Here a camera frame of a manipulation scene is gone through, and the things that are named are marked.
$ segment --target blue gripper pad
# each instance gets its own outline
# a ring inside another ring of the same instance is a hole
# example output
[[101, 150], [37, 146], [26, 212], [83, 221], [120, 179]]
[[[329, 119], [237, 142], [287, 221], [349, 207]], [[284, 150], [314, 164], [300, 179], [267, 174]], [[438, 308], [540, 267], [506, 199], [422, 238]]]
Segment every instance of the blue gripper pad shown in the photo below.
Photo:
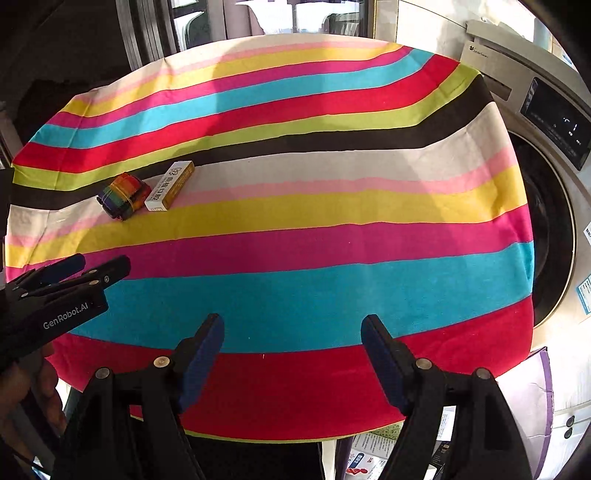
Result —
[[192, 359], [189, 359], [189, 365], [183, 375], [182, 394], [178, 399], [180, 413], [197, 403], [209, 371], [222, 348], [223, 339], [223, 319], [217, 314], [211, 314], [193, 338], [183, 340], [177, 347], [178, 350], [186, 340], [196, 342], [195, 353]]
[[38, 279], [40, 283], [52, 285], [71, 277], [81, 271], [86, 265], [86, 259], [82, 254], [74, 254], [59, 262], [45, 267]]
[[389, 345], [393, 341], [377, 315], [367, 315], [361, 322], [361, 342], [388, 402], [403, 415], [408, 415], [410, 404], [404, 395], [404, 377], [401, 370], [406, 366], [399, 366], [392, 356]]

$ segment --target screw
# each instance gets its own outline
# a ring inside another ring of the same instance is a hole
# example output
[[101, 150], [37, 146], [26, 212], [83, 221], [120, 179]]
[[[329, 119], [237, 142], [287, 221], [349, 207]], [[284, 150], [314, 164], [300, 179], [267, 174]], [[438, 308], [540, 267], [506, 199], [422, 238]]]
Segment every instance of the screw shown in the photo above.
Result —
[[154, 366], [156, 368], [166, 367], [170, 363], [170, 358], [167, 356], [159, 356], [156, 360], [154, 360]]
[[103, 380], [104, 378], [107, 378], [110, 373], [111, 372], [107, 367], [99, 368], [95, 373], [95, 377], [99, 380]]
[[491, 373], [486, 368], [479, 368], [476, 370], [476, 376], [481, 380], [488, 380], [491, 377]]
[[429, 370], [432, 366], [433, 364], [431, 361], [427, 360], [426, 358], [419, 358], [417, 360], [417, 367], [419, 367], [421, 370]]

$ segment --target table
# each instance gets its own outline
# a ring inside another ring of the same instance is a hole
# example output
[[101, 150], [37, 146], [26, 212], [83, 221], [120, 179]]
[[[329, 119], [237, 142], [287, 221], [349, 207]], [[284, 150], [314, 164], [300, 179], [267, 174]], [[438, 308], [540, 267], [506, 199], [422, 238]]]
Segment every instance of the table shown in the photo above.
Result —
[[[168, 212], [117, 222], [94, 198], [186, 159]], [[109, 311], [56, 341], [65, 381], [141, 368], [225, 319], [190, 433], [295, 442], [400, 420], [360, 345], [370, 313], [446, 370], [498, 375], [529, 352], [519, 167], [454, 60], [320, 34], [208, 44], [74, 97], [14, 165], [9, 278], [75, 252], [132, 262]]]

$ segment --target rainbow-colored bundle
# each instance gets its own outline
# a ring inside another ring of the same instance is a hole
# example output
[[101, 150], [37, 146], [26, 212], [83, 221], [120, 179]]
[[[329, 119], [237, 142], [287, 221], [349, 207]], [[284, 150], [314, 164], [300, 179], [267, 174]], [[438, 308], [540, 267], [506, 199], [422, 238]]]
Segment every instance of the rainbow-colored bundle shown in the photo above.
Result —
[[151, 191], [139, 178], [123, 172], [96, 199], [111, 218], [127, 220], [144, 206]]

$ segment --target human hand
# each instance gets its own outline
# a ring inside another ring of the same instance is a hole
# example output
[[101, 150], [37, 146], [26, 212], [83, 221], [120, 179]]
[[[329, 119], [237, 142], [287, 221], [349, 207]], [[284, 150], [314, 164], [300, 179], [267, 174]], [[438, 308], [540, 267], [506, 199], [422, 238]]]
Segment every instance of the human hand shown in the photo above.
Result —
[[[54, 353], [53, 346], [48, 343], [41, 348], [43, 357]], [[52, 364], [43, 360], [43, 366], [37, 375], [37, 387], [44, 397], [41, 409], [47, 421], [60, 433], [66, 429], [66, 416], [62, 412], [61, 398], [56, 390], [57, 373]], [[9, 414], [18, 403], [25, 398], [31, 387], [31, 378], [17, 364], [11, 365], [0, 375], [0, 435], [4, 442], [26, 458], [33, 460], [34, 455], [20, 439]]]

